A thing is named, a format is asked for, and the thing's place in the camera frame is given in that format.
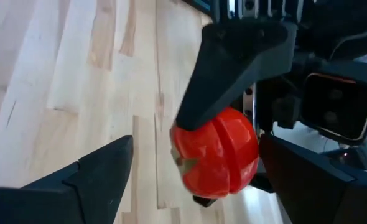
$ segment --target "black plastic part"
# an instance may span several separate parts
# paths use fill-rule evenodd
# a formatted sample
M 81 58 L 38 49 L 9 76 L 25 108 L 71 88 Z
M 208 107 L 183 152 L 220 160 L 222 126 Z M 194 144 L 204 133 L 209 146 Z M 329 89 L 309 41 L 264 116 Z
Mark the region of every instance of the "black plastic part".
M 269 1 L 259 1 L 259 14 L 263 16 L 268 16 L 269 11 L 271 11 L 271 5 L 269 4 Z
M 304 86 L 301 117 L 317 130 L 337 133 L 338 140 L 359 139 L 367 124 L 367 85 L 311 75 Z
M 292 93 L 293 89 L 281 77 L 270 78 L 257 82 L 257 122 L 259 128 L 270 133 L 273 128 L 273 104 L 278 98 L 284 98 Z
M 300 99 L 293 95 L 278 98 L 272 104 L 272 112 L 279 127 L 293 129 L 300 113 Z
M 227 0 L 210 0 L 210 17 L 215 24 L 228 22 L 229 13 Z
M 321 153 L 321 155 L 350 167 L 367 170 L 367 145 L 350 147 L 349 149 L 337 149 Z
M 249 185 L 268 193 L 275 192 L 271 182 L 267 177 L 265 166 L 262 159 L 259 160 L 256 175 L 253 177 Z
M 260 154 L 293 224 L 367 223 L 367 172 L 267 134 Z
M 304 1 L 301 21 L 297 44 L 302 49 L 334 60 L 367 54 L 367 1 Z M 365 35 L 338 47 L 342 40 L 362 33 Z
M 301 22 L 302 8 L 305 2 L 311 2 L 309 0 L 286 0 L 283 6 L 286 16 L 296 23 Z
M 21 189 L 0 188 L 0 223 L 113 223 L 131 162 L 125 136 Z
M 199 10 L 200 12 L 211 16 L 211 7 L 210 2 L 212 0 L 183 0 L 190 6 L 194 7 L 195 9 Z
M 253 10 L 255 6 L 255 3 L 253 0 L 246 0 L 245 4 L 244 4 L 244 8 L 246 10 Z
M 271 16 L 276 19 L 282 19 L 283 18 L 283 8 L 286 5 L 286 2 L 283 0 L 272 0 L 271 1 Z
M 244 98 L 243 98 L 243 94 L 242 94 L 237 99 L 235 99 L 234 102 L 232 102 L 230 104 L 230 106 L 233 109 L 236 109 L 236 110 L 240 111 L 240 113 L 243 113 L 244 112 L 243 100 L 244 100 Z
M 343 61 L 343 62 L 332 62 L 332 63 L 326 63 L 324 66 L 320 67 L 318 70 L 315 70 L 315 73 L 320 74 L 326 74 L 329 76 L 337 77 L 337 78 L 346 78 L 349 80 L 354 80 L 360 85 L 367 86 L 367 63 L 361 63 L 361 62 L 353 62 L 353 61 Z M 303 110 L 305 108 L 305 104 L 302 104 L 302 109 L 300 114 L 303 114 Z M 364 119 L 364 118 L 357 118 L 355 115 L 351 116 L 353 119 Z M 348 145 L 360 145 L 363 144 L 367 140 L 367 126 L 364 131 L 364 134 L 359 139 L 348 139 L 343 138 L 341 136 L 337 136 L 336 134 L 332 134 L 329 131 L 326 131 L 324 129 L 318 128 L 317 125 L 315 125 L 312 122 L 307 121 L 303 118 L 303 116 L 300 116 L 301 122 L 303 122 L 305 125 L 310 126 L 311 128 L 317 129 L 321 134 L 324 136 L 333 139 L 335 141 L 348 144 Z
M 251 88 L 247 88 L 246 91 L 245 91 L 245 93 L 247 95 L 252 95 L 253 94 L 253 90 Z
M 255 81 L 289 72 L 295 32 L 292 24 L 253 20 L 205 26 L 177 126 L 198 129 Z
M 198 196 L 193 196 L 193 201 L 195 201 L 196 203 L 198 203 L 199 205 L 201 205 L 205 208 L 210 207 L 212 204 L 214 204 L 214 202 L 216 202 L 216 200 L 208 199 L 208 198 L 202 198 L 202 197 L 198 197 Z

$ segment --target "wooden floor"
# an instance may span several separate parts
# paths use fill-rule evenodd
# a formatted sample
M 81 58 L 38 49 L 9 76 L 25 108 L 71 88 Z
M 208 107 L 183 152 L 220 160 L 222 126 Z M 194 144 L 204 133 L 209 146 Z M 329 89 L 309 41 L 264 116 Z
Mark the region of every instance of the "wooden floor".
M 252 188 L 200 208 L 170 156 L 207 23 L 178 0 L 0 0 L 0 186 L 134 133 L 115 223 L 282 223 L 276 196 Z

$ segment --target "screw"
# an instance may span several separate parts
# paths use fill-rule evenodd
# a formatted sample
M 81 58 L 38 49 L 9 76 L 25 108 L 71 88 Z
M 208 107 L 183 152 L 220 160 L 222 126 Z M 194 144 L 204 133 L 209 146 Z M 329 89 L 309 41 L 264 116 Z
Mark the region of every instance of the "screw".
M 247 95 L 252 95 L 253 94 L 253 90 L 251 88 L 247 88 L 246 89 L 246 94 Z
M 258 38 L 259 39 L 262 39 L 262 38 L 264 38 L 265 37 L 265 32 L 264 32 L 264 30 L 260 30 L 260 31 L 258 31 Z
M 245 8 L 247 10 L 253 10 L 254 9 L 254 1 L 253 0 L 247 0 L 246 3 L 244 4 Z
M 337 122 L 337 114 L 332 111 L 327 111 L 325 113 L 325 121 L 329 124 L 333 124 Z
M 331 100 L 340 100 L 343 98 L 343 92 L 341 90 L 332 90 L 329 94 Z
M 222 40 L 222 39 L 225 37 L 225 35 L 226 35 L 226 31 L 225 31 L 225 30 L 220 30 L 220 31 L 218 31 L 218 32 L 216 33 L 216 36 L 217 36 L 220 40 Z
M 182 166 L 184 164 L 184 160 L 182 160 L 182 158 L 177 158 L 175 160 L 175 163 L 178 165 L 178 166 Z

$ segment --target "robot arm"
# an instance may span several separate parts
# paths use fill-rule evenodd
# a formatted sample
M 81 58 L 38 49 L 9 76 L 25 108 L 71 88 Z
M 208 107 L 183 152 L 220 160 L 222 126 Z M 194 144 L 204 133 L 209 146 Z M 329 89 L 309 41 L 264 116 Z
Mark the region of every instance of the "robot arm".
M 199 7 L 196 2 L 190 3 Z M 234 13 L 220 1 L 211 1 L 209 11 L 202 9 L 215 23 L 203 29 L 173 132 L 196 133 L 215 124 L 245 89 L 256 84 L 253 126 L 266 134 L 259 149 L 247 150 L 249 154 L 259 150 L 264 173 L 255 174 L 250 185 L 276 192 L 294 224 L 367 223 L 366 172 L 270 134 L 275 121 L 285 128 L 301 121 L 344 144 L 359 146 L 367 140 L 367 64 L 352 61 L 367 53 L 367 2 L 359 6 L 356 1 L 269 1 L 263 6 L 265 2 L 254 1 L 249 10 L 244 1 L 236 1 L 235 9 L 242 8 Z M 353 9 L 356 22 L 350 19 Z M 218 132 L 224 133 L 216 134 L 223 140 L 228 131 Z M 237 140 L 229 136 L 231 143 Z M 181 156 L 187 150 L 180 144 L 184 138 L 173 139 Z M 191 141 L 202 140 L 191 136 Z M 206 161 L 207 154 L 199 157 Z M 195 197 L 202 205 L 215 199 L 207 191 L 195 195 L 203 197 Z
M 113 223 L 132 154 L 124 136 L 20 189 L 0 188 L 0 223 Z

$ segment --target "cable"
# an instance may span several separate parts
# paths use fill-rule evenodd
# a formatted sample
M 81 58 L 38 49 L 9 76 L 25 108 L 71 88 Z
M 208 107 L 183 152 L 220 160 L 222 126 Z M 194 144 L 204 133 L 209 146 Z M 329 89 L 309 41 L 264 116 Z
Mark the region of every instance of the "cable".
M 334 56 L 334 53 L 337 51 L 338 48 L 340 48 L 340 46 L 342 44 L 344 44 L 346 41 L 348 40 L 356 40 L 356 39 L 361 39 L 361 38 L 365 38 L 367 37 L 367 31 L 366 32 L 363 32 L 361 34 L 355 34 L 355 35 L 351 35 L 351 36 L 348 36 L 348 37 L 345 37 L 345 38 L 342 38 L 338 43 L 337 45 L 335 46 L 335 48 L 333 49 L 333 52 L 330 54 L 329 56 L 329 61 L 333 59 L 333 56 Z
M 287 79 L 284 75 L 281 75 L 281 78 L 287 83 L 287 84 L 289 84 L 289 86 L 291 87 L 291 88 L 293 88 L 295 91 L 298 91 L 298 88 L 295 86 L 295 84 L 292 82 L 292 81 L 290 81 L 289 79 Z
M 325 152 L 326 151 L 326 145 L 327 145 L 327 141 L 328 141 L 329 139 L 326 139 L 326 142 L 325 142 L 325 146 L 323 147 L 323 152 Z

